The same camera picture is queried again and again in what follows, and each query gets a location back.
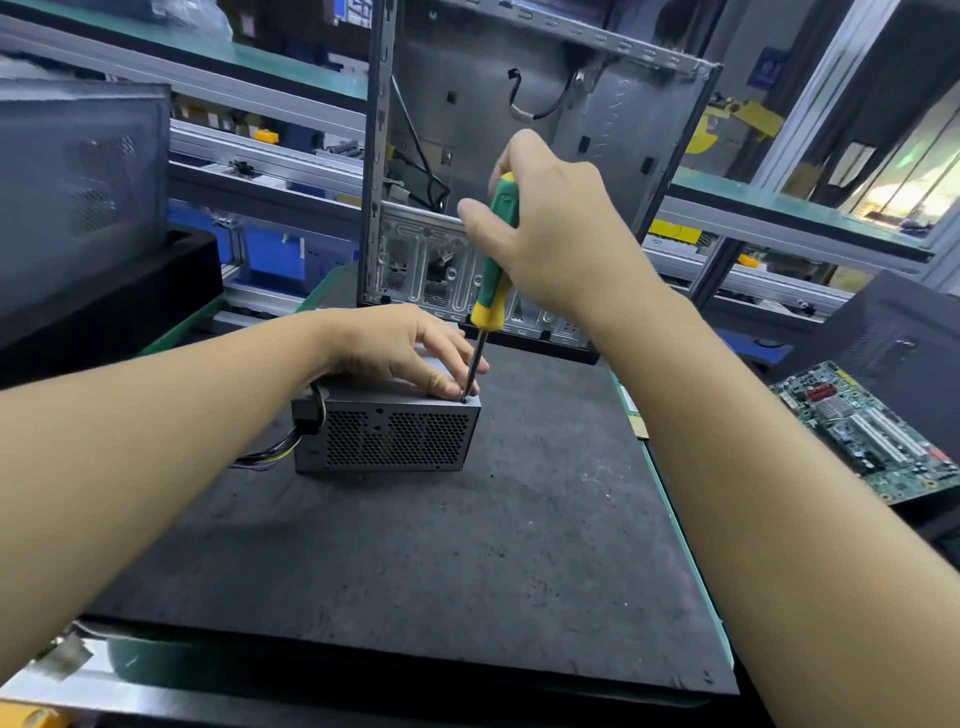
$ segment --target left hand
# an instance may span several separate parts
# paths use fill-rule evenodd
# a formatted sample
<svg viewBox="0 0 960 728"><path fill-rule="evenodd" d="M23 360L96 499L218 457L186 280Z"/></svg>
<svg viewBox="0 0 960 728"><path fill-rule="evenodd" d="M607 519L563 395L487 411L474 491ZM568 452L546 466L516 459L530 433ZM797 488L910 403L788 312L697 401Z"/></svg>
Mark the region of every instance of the left hand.
<svg viewBox="0 0 960 728"><path fill-rule="evenodd" d="M473 346L464 333L410 303L390 303L357 309L327 309L335 335L329 372L367 378L398 377L434 397L457 400L467 384ZM423 344L443 362L453 379L427 364L414 350ZM481 359L478 374L490 365ZM472 394L480 393L474 382Z"/></svg>

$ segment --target hand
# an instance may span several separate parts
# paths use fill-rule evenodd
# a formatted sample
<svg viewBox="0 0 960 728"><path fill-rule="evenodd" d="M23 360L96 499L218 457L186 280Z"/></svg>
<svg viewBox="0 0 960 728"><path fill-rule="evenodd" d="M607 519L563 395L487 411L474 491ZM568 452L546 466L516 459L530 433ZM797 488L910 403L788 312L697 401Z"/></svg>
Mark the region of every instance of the hand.
<svg viewBox="0 0 960 728"><path fill-rule="evenodd" d="M357 309L319 311L332 328L330 358L325 374L354 374L367 378L398 377L445 400L457 400L467 384L473 346L458 328L409 303L391 303ZM440 359L453 379L427 364L414 350L423 344ZM478 374L490 366L480 360ZM474 382L472 394L480 393Z"/></svg>
<svg viewBox="0 0 960 728"><path fill-rule="evenodd" d="M493 169L491 196L507 172L520 188L519 228L476 200L461 200L457 212L470 240L534 303L585 327L660 280L592 164L560 161L535 132L523 130Z"/></svg>

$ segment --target metal computer chassis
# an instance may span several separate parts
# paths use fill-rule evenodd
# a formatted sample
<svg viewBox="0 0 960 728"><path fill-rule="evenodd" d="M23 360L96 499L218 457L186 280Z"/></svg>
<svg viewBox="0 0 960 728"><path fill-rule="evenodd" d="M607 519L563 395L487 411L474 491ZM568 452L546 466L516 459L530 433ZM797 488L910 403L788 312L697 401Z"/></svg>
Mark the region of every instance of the metal computer chassis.
<svg viewBox="0 0 960 728"><path fill-rule="evenodd" d="M468 324L484 258L468 243L456 204L486 199L493 162L525 127L560 158L593 162L631 230L649 228L719 67L538 4L374 2L360 305L415 303ZM522 70L517 107L562 103L545 118L520 118L509 103L512 68ZM449 186L442 211L396 195L401 188L411 200L430 197L425 174L396 161L397 153L419 159L401 97L432 171ZM520 296L508 304L503 333L496 343L566 358L591 352L575 325Z"/></svg>
<svg viewBox="0 0 960 728"><path fill-rule="evenodd" d="M429 363L443 370L436 359ZM398 379L370 383L334 377L321 382L326 422L294 451L298 473L459 471L464 467L480 398L428 398ZM313 420L312 394L292 403L294 420Z"/></svg>

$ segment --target yellow wire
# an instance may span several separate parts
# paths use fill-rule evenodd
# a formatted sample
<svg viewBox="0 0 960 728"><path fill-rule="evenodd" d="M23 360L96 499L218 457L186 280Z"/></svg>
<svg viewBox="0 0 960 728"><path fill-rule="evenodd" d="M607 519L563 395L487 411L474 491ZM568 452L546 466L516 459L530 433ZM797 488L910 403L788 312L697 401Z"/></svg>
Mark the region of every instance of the yellow wire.
<svg viewBox="0 0 960 728"><path fill-rule="evenodd" d="M273 457L268 457L268 458L265 458L265 459L263 459L263 460L257 460L257 461L256 461L256 464L257 464L257 465L269 465L270 463L275 463L277 460L282 460L283 458L285 458L287 455L289 455L291 452L293 452L296 448L297 448L297 446L294 445L294 446L292 446L290 449L285 450L284 452L282 452L282 453L279 454L279 455L274 455Z"/></svg>

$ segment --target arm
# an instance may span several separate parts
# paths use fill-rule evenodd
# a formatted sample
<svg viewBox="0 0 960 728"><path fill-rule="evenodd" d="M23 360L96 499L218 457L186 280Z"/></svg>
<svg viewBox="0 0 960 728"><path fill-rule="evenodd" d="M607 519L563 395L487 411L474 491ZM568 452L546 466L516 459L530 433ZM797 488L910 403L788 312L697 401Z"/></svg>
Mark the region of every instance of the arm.
<svg viewBox="0 0 960 728"><path fill-rule="evenodd" d="M411 305L309 311L0 393L0 684L58 634L308 381L398 376L449 399L472 347ZM485 362L481 371L487 371Z"/></svg>
<svg viewBox="0 0 960 728"><path fill-rule="evenodd" d="M468 233L521 291L581 325L630 391L777 724L955 725L960 576L660 280L591 165L521 132L493 179L507 170L520 227L463 201Z"/></svg>

